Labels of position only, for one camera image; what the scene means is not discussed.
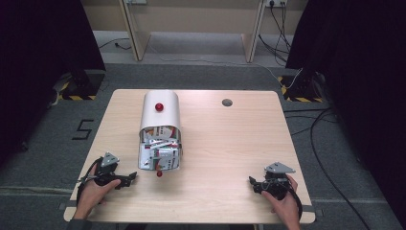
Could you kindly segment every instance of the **power outlet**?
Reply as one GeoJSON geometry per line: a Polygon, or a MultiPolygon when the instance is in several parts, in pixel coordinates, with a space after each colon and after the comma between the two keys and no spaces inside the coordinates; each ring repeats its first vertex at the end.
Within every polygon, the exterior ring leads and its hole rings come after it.
{"type": "Polygon", "coordinates": [[[271,7],[271,1],[274,2],[274,8],[281,8],[283,3],[286,6],[287,0],[266,0],[265,7],[271,7]]]}

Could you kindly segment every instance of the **gray carpet floor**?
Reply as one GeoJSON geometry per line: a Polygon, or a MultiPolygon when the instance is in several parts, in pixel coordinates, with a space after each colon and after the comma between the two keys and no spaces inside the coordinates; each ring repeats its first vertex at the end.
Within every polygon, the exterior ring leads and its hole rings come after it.
{"type": "MultiPolygon", "coordinates": [[[[280,95],[286,121],[301,163],[317,220],[303,229],[365,229],[360,218],[328,181],[312,150],[310,131],[322,103],[292,103],[278,82],[261,67],[106,64],[107,72],[94,101],[59,101],[42,117],[20,152],[0,171],[0,229],[64,229],[63,204],[76,186],[84,160],[109,99],[120,88],[272,90],[280,95]],[[82,128],[86,140],[73,140],[82,128]]],[[[294,71],[273,68],[274,75],[294,71]]],[[[370,173],[357,161],[337,114],[329,112],[313,130],[314,148],[326,172],[371,229],[402,229],[370,173]]],[[[125,229],[126,224],[95,223],[94,229],[125,229]]],[[[265,225],[264,229],[284,229],[265,225]]]]}

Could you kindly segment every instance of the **human hand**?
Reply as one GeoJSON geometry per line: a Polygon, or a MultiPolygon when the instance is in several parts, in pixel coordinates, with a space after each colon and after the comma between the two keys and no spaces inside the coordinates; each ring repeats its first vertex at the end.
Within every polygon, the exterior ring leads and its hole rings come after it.
{"type": "MultiPolygon", "coordinates": [[[[292,188],[296,193],[298,183],[290,175],[288,175],[287,178],[289,179],[290,183],[292,184],[292,188]]],[[[301,228],[299,224],[298,205],[296,204],[296,200],[292,194],[287,193],[282,200],[277,200],[266,191],[262,191],[261,194],[265,196],[269,202],[271,202],[271,212],[278,215],[284,225],[286,225],[287,229],[297,230],[301,228]]]]}
{"type": "MultiPolygon", "coordinates": [[[[96,165],[92,168],[90,174],[95,174],[95,171],[96,165]]],[[[104,204],[104,196],[120,185],[120,183],[121,180],[116,179],[104,186],[99,186],[93,179],[88,180],[81,192],[77,211],[75,212],[73,219],[87,219],[90,212],[92,212],[93,207],[99,203],[104,204]]]]}

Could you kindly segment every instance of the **black sleeve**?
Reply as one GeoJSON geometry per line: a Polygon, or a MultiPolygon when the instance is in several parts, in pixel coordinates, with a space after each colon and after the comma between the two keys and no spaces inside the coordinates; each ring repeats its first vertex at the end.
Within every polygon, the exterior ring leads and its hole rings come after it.
{"type": "Polygon", "coordinates": [[[68,223],[66,230],[90,230],[92,228],[92,222],[85,219],[72,218],[68,223]]]}

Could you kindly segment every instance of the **red knob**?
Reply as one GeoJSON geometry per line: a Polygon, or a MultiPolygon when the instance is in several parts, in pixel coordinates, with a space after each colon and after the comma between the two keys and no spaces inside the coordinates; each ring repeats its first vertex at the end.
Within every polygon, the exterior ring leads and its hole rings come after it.
{"type": "Polygon", "coordinates": [[[162,110],[164,110],[164,105],[161,104],[161,103],[157,103],[157,104],[155,105],[155,109],[156,109],[158,112],[161,112],[162,110]]]}

